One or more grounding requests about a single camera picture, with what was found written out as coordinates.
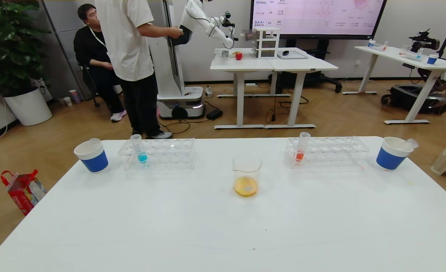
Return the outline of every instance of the white t-shirt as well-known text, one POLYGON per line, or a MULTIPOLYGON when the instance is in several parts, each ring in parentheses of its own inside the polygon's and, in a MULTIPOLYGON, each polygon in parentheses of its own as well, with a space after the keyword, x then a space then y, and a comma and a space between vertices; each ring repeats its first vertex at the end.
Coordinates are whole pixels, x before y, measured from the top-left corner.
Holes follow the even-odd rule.
POLYGON ((95 0, 95 7, 116 75, 126 81, 152 75, 149 43, 137 31, 154 20, 147 0, 95 0))

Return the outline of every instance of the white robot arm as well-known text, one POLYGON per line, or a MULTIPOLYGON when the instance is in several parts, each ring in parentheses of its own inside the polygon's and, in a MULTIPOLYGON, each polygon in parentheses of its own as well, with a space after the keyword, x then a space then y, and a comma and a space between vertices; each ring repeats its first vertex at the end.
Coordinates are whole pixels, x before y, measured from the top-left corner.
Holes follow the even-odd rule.
POLYGON ((206 34, 209 37, 215 38, 216 40, 223 43, 225 48, 233 48, 235 45, 235 39, 233 33, 235 31, 235 25, 228 21, 228 17, 221 16, 218 18, 207 17, 203 11, 203 1, 208 0, 188 0, 185 9, 183 11, 183 18, 181 20, 180 28, 183 30, 183 36, 178 39, 175 45, 187 43, 193 31, 195 31, 197 25, 204 27, 206 34), (230 36, 226 36, 220 26, 225 26, 230 28, 230 36))

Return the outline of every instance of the television screen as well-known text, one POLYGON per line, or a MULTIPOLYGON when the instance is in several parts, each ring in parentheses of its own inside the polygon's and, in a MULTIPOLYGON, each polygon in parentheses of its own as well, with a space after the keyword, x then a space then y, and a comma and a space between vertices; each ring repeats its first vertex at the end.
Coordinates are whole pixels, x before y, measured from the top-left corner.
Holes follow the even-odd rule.
POLYGON ((371 37, 386 0, 253 0, 252 28, 282 35, 371 37))

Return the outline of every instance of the wooden floor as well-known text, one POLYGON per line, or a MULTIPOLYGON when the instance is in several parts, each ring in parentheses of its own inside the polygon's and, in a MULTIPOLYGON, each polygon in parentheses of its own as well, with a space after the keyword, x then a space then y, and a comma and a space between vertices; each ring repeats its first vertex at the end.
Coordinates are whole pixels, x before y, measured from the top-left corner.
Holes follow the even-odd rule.
MULTIPOLYGON (((431 124, 385 125, 387 119, 404 119, 407 112, 380 104, 381 95, 387 88, 408 81, 379 81, 370 83, 368 91, 378 91, 379 95, 336 94, 332 85, 323 84, 320 88, 306 88, 303 95, 309 99, 308 105, 301 105, 297 123, 315 124, 307 130, 312 136, 395 136, 414 138, 420 147, 411 154, 411 160, 429 174, 446 190, 446 173, 439 177, 430 171, 430 165, 446 147, 446 113, 442 116, 420 115, 431 124)), ((358 82, 344 83, 344 91, 357 91, 358 82)), ((268 91, 267 84, 260 87, 247 87, 247 92, 268 91)), ((215 94, 232 93, 230 85, 212 85, 215 94)), ((191 128, 176 138, 262 138, 297 136, 300 129, 281 130, 214 130, 216 124, 236 123, 236 99, 208 98, 211 104, 223 110, 223 117, 213 122, 191 124, 191 128)), ((277 101, 290 101, 278 98, 277 101)), ((265 124, 265 116, 273 106, 273 98, 245 99, 245 124, 265 124)), ((21 125, 11 129, 0 139, 0 174, 4 170, 30 173, 38 169, 38 178, 45 188, 55 183, 76 162, 73 149, 90 138, 128 139, 131 128, 128 118, 116 124, 109 121, 110 115, 104 104, 95 108, 93 103, 83 102, 73 107, 63 107, 59 103, 50 106, 53 117, 43 124, 33 127, 21 125)), ((277 109, 275 124, 285 124, 288 114, 284 108, 277 109)), ((171 125, 173 132, 182 131, 184 124, 171 125)), ((0 244, 23 219, 22 213, 8 196, 0 181, 0 244)))

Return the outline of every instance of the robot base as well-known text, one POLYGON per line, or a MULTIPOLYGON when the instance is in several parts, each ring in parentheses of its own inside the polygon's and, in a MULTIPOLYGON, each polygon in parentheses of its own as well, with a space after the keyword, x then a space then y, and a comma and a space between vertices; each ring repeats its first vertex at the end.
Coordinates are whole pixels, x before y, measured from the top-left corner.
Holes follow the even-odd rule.
POLYGON ((204 97, 202 87, 185 87, 182 96, 161 97, 157 95, 157 108, 161 119, 177 119, 173 117, 173 109, 178 106, 188 112, 188 119, 204 116, 204 97))

